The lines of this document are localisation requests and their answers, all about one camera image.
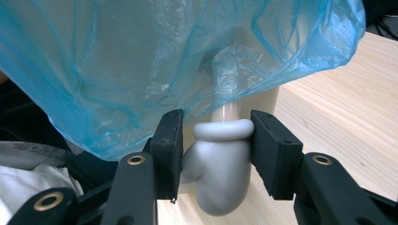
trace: light wood tabletop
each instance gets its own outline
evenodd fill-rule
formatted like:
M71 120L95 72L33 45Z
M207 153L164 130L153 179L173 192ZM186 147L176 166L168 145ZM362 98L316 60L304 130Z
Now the light wood tabletop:
M337 158L363 188L398 199L398 42L372 34L344 67L280 88L274 115L304 153ZM194 194L158 201L159 224L297 224L293 202L275 202L252 169L243 204L225 217L205 214Z

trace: brass insert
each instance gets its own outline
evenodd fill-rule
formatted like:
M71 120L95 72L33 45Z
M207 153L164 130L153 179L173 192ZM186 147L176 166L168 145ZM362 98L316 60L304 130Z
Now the brass insert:
M323 157L323 156L320 156L320 155L313 156L313 161L315 161L316 163L322 164L322 165L326 165L326 166L329 166L329 165L331 165L333 163L330 160L330 158Z
M130 164L130 165L133 165L133 166L135 166L135 165L140 165L141 163L143 163L145 161L145 157L143 157L143 156L133 156L133 157L130 157L128 160L127 160L127 162Z
M53 200L50 200L50 202L46 203L46 200L49 200L51 198L54 198ZM35 202L33 205L33 208L36 211L46 211L49 209L52 209L56 207L58 204L60 204L64 200L64 194L62 192L56 191L53 193L48 193L44 196L42 196L39 200Z

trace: wooden surface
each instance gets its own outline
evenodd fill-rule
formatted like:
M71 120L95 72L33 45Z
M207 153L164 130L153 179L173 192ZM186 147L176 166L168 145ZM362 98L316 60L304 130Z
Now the wooden surface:
M352 61L280 88L275 116L304 152L337 158L362 186L398 199L398 42L366 34ZM159 224L297 224L292 202L274 202L252 170L243 204L225 217L201 211L193 194L158 201Z

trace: white cloth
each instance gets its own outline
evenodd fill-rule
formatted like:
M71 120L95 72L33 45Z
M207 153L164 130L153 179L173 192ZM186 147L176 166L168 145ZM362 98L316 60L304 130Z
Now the white cloth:
M67 168L38 165L33 171L0 166L0 224L7 224L19 208L32 196L48 188L73 188L83 194L79 182Z

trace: plastic bag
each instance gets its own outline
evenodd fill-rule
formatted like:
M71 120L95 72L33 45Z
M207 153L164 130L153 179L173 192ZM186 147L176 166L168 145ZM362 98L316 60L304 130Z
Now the plastic bag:
M361 1L0 3L0 69L70 141L116 160L161 116L344 65L364 34Z

